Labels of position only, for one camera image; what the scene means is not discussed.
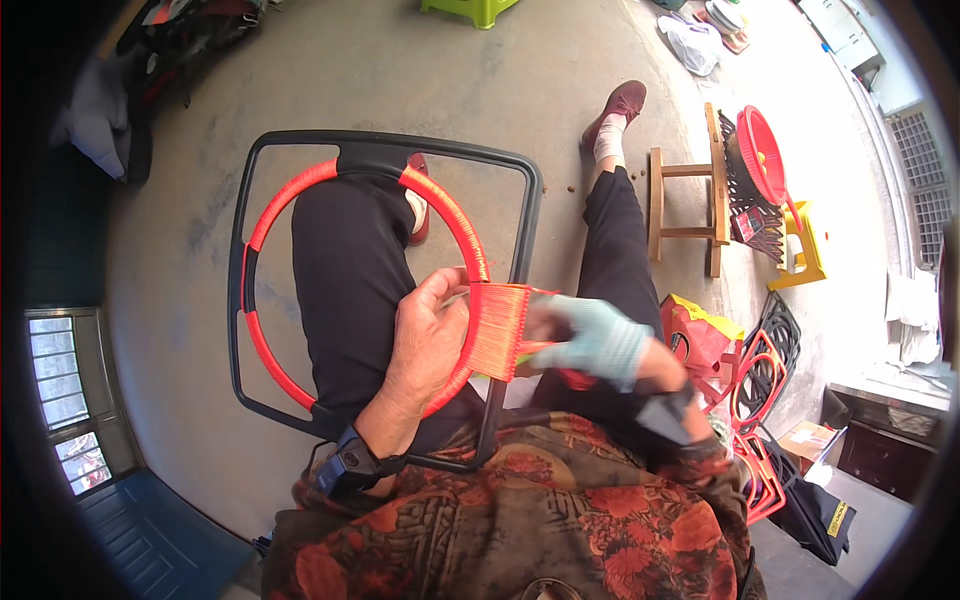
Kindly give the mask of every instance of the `floral jacket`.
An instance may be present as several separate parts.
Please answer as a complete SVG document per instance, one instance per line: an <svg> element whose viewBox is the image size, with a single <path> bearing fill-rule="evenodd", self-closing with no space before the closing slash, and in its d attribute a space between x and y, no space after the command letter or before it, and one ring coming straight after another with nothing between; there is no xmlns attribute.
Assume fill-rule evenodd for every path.
<svg viewBox="0 0 960 600"><path fill-rule="evenodd" d="M465 431L437 455L472 452ZM481 469L408 466L386 499L334 503L316 466L276 516L265 599L766 598L715 440L649 472L588 420L508 411Z"/></svg>

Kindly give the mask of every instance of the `black plastic frame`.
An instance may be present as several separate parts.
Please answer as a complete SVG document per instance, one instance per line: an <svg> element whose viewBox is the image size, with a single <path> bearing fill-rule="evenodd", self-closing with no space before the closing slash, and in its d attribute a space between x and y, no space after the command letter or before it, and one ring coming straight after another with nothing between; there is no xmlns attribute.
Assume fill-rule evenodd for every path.
<svg viewBox="0 0 960 600"><path fill-rule="evenodd" d="M540 197L543 189L543 175L529 158L503 152L485 146L475 146L462 142L453 142L431 137L403 135L400 133L350 132L337 130L303 130L288 132L268 132L261 135L247 155L240 192L237 197L236 212L233 216L233 234L230 236L230 261L227 283L227 336L230 356L230 379L237 399L255 413L278 423L293 427L299 431L317 436L324 440L337 440L347 424L336 414L317 401L311 407L312 420L299 419L267 406L247 396L240 379L240 355L237 346L237 313L240 312L241 275L247 269L244 264L243 226L246 220L247 201L250 196L253 171L260 151L267 146L337 146L340 155L337 158L338 176L350 174L378 175L398 180L407 159L412 153L423 152L431 155L450 156L474 162L483 162L499 167L514 169L526 178L523 205L520 208L520 220L514 244L514 259L510 267L510 283L526 283L530 274L530 262L533 256L534 238L537 234L537 220L540 217ZM252 289L252 277L246 287ZM473 460L467 463L448 461L430 456L411 454L408 462L412 465L438 468L454 472L476 470L493 454L494 434L503 408L503 398L507 384L494 379L487 393L486 408L480 433L477 438L477 451Z"/></svg>

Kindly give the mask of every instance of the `light blue glove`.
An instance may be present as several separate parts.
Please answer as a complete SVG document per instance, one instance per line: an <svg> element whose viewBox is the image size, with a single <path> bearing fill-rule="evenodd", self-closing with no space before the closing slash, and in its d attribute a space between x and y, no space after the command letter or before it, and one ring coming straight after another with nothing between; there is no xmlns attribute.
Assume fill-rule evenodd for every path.
<svg viewBox="0 0 960 600"><path fill-rule="evenodd" d="M634 388L653 327L635 323L606 300L557 295L534 308L568 319L573 329L570 341L534 354L534 367L582 371L606 379L621 394Z"/></svg>

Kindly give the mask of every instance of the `black pants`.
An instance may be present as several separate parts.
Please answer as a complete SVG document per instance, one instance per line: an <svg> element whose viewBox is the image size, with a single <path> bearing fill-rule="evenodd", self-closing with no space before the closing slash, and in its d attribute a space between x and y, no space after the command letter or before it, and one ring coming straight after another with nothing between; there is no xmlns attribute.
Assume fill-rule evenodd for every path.
<svg viewBox="0 0 960 600"><path fill-rule="evenodd" d="M294 278L319 397L353 422L380 389L394 344L396 306L416 287L403 254L414 214L403 188L377 178L338 178L305 190L293 215ZM587 197L587 246L578 296L609 301L663 339L647 260L647 233L623 167L603 173ZM433 227L444 227L434 220ZM598 384L568 389L547 371L533 406L603 423L591 406L616 391ZM470 385L420 424L411 451L441 447L483 400Z"/></svg>

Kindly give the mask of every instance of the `red shoe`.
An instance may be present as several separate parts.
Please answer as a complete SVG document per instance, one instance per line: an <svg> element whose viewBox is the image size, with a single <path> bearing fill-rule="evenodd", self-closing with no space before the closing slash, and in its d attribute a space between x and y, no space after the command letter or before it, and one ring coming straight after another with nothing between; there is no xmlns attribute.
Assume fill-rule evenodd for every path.
<svg viewBox="0 0 960 600"><path fill-rule="evenodd" d="M636 119L636 116L640 114L640 109L643 108L643 101L647 99L647 87L646 85L638 82L637 80L630 80L624 82L616 87L616 89L611 92L610 98L607 99L607 105L604 107L603 112L600 113L596 119L590 123L590 126L587 127L587 130L584 131L583 136L580 138L580 143L584 145L584 148L593 153L593 147L597 143L597 133L600 131L600 125L603 123L603 120L607 118L608 114L622 114L627 117L627 125L629 126L631 121Z"/></svg>
<svg viewBox="0 0 960 600"><path fill-rule="evenodd" d="M429 175L426 171L426 160L424 160L423 154L414 152L407 160L407 164L414 170L420 171L424 175ZM407 242L409 246L419 246L426 241L426 234L430 232L430 205L416 192L411 190L407 190L405 196L414 211L414 215L418 216L418 220L420 219L420 215L423 215L423 220L420 222L419 227L417 227L417 223L414 223L413 233L410 234L410 240Z"/></svg>

